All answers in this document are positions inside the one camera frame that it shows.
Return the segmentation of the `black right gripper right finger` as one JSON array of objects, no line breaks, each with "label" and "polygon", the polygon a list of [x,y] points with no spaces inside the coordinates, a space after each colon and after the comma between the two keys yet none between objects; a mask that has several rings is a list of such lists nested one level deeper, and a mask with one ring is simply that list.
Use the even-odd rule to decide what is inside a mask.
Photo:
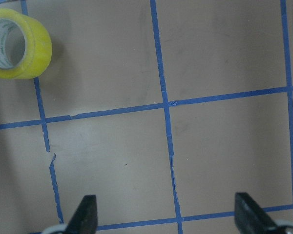
[{"label": "black right gripper right finger", "polygon": [[235,193],[234,222],[241,234],[274,234],[277,224],[245,192]]}]

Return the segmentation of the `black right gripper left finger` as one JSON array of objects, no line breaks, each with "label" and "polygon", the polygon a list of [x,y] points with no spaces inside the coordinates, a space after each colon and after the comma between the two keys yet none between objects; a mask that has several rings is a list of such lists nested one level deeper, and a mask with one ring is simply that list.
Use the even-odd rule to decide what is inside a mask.
[{"label": "black right gripper left finger", "polygon": [[98,227],[97,199],[85,195],[66,227],[67,234],[95,234]]}]

